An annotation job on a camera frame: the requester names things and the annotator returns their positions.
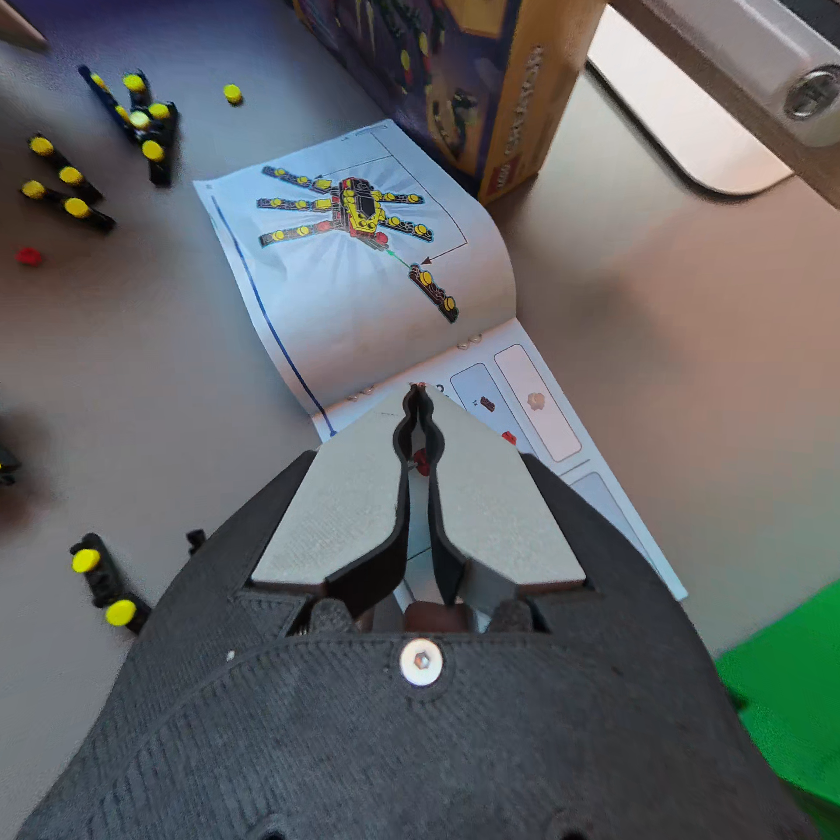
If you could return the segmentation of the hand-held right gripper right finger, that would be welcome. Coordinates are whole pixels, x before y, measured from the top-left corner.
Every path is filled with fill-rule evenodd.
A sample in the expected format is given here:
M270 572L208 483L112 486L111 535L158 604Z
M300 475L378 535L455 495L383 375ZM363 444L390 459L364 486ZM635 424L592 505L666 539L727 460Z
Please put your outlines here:
M445 604L580 588L585 572L516 446L451 398L417 387L429 465L434 578Z

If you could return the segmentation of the purple and yellow lego box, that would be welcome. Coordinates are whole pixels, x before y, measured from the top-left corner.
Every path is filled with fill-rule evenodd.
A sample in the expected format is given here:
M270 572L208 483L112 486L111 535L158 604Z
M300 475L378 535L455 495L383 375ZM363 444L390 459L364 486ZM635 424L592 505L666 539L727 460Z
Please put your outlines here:
M298 19L480 203L539 173L605 1L294 1Z

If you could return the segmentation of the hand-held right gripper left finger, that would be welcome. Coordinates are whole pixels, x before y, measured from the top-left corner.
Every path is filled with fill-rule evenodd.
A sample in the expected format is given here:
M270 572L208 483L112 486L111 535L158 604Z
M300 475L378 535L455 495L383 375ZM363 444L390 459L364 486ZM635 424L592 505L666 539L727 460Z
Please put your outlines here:
M421 389L383 398L322 444L250 575L258 588L368 612L403 579Z

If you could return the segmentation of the green plastic bin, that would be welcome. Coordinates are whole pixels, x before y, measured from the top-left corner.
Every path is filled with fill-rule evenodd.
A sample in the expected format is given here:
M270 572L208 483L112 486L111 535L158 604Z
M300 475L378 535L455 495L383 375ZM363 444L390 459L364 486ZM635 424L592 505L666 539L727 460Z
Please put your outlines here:
M839 582L717 658L742 725L822 838L839 838Z

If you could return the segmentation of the white metal panel bracket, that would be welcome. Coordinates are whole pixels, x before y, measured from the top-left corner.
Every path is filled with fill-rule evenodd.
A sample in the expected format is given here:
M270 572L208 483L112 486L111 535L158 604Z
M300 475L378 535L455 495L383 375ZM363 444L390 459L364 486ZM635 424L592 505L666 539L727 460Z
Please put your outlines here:
M588 62L666 158L702 190L730 198L756 196L794 175L612 2L595 31ZM816 82L815 92L796 106L803 116L816 110L812 99L838 96L833 74L817 72L809 81Z

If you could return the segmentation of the lego instruction booklet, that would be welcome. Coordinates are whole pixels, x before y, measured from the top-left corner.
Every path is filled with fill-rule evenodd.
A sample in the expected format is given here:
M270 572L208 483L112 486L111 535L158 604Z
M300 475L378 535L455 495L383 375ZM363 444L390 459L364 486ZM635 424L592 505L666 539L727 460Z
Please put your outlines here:
M425 382L537 456L687 598L517 319L499 229L394 121L193 185L321 441Z

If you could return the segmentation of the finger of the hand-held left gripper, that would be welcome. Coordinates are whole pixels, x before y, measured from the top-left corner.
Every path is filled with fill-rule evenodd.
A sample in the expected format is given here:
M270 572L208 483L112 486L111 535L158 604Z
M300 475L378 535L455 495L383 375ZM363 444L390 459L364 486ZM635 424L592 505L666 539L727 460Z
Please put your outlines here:
M47 51L48 40L17 9L1 10L1 40L32 51Z

